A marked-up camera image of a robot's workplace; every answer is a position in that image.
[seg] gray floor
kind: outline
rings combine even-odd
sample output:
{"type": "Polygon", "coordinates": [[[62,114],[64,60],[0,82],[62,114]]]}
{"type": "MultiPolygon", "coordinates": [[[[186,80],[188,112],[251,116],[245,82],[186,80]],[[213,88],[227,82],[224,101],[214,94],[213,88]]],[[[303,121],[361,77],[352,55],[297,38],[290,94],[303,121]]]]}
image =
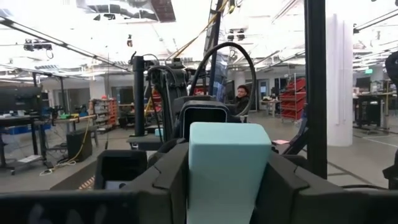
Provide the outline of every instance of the gray floor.
{"type": "MultiPolygon", "coordinates": [[[[263,125],[271,139],[291,139],[297,133],[294,123],[282,123],[277,118],[265,118],[263,113],[250,114],[249,120],[252,123],[263,125]]],[[[50,139],[49,145],[65,141],[64,130],[65,128],[57,126],[47,131],[47,136],[50,139]]],[[[132,130],[123,129],[111,131],[108,136],[108,149],[129,149],[126,138],[131,133],[132,130]]],[[[337,185],[375,184],[386,187],[387,181],[382,176],[382,170],[394,161],[395,151],[398,148],[398,135],[368,136],[360,131],[355,131],[355,136],[353,137],[354,144],[350,147],[328,148],[328,180],[337,185]]],[[[5,136],[4,138],[6,142],[10,143],[7,146],[7,158],[21,159],[32,154],[30,134],[5,136]]],[[[99,136],[99,147],[94,147],[93,156],[89,159],[74,166],[57,169],[53,174],[40,176],[39,174],[45,170],[40,162],[25,169],[18,169],[14,176],[1,170],[0,192],[48,190],[94,161],[96,156],[104,150],[106,138],[106,134],[99,136]]],[[[60,157],[62,157],[62,153],[52,153],[49,159],[56,161],[60,157]]]]}

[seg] ceiling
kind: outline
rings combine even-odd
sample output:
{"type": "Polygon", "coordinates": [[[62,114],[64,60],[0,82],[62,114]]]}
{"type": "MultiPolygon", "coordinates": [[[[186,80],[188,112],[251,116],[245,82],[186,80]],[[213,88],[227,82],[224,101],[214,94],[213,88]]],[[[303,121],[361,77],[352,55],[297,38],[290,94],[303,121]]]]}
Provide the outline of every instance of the ceiling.
{"type": "MultiPolygon", "coordinates": [[[[245,39],[236,40],[245,47],[259,68],[304,50],[303,0],[237,0],[240,7],[232,14],[224,13],[221,30],[227,36],[230,29],[244,29],[245,39]]],[[[208,20],[211,0],[0,0],[0,16],[17,21],[33,30],[66,42],[92,54],[128,67],[130,56],[155,54],[167,58],[201,33],[208,20]],[[131,40],[132,47],[127,46],[131,40]]],[[[396,10],[392,1],[350,0],[350,18],[357,26],[396,10]]],[[[368,27],[354,35],[356,56],[372,54],[398,47],[398,17],[368,27]]],[[[106,72],[120,72],[74,51],[52,44],[48,50],[28,51],[25,40],[37,38],[0,27],[0,65],[44,70],[84,77],[106,72]]],[[[197,40],[180,57],[195,66],[203,56],[205,36],[197,40]]],[[[382,63],[385,55],[375,61],[382,63]]],[[[303,55],[289,63],[304,64],[303,55]]],[[[240,54],[231,66],[247,65],[240,54]]],[[[1,74],[12,68],[0,67],[1,74]]]]}

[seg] man with dark hair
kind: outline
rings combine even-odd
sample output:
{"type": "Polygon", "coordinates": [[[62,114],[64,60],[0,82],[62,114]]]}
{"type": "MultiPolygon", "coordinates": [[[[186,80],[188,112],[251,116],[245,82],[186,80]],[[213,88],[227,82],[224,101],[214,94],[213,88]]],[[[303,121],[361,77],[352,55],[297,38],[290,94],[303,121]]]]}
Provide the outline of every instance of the man with dark hair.
{"type": "Polygon", "coordinates": [[[249,103],[249,88],[246,85],[238,86],[238,94],[235,97],[236,114],[242,112],[249,103]]]}

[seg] glass door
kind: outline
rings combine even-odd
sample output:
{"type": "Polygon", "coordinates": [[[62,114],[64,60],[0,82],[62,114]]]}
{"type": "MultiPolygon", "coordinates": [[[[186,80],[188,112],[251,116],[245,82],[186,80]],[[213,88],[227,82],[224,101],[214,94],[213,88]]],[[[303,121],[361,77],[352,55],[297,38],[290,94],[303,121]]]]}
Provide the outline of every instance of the glass door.
{"type": "Polygon", "coordinates": [[[259,109],[260,110],[266,110],[266,105],[261,105],[261,101],[265,96],[269,96],[268,94],[268,80],[259,80],[259,85],[258,85],[258,101],[259,101],[259,109]]]}

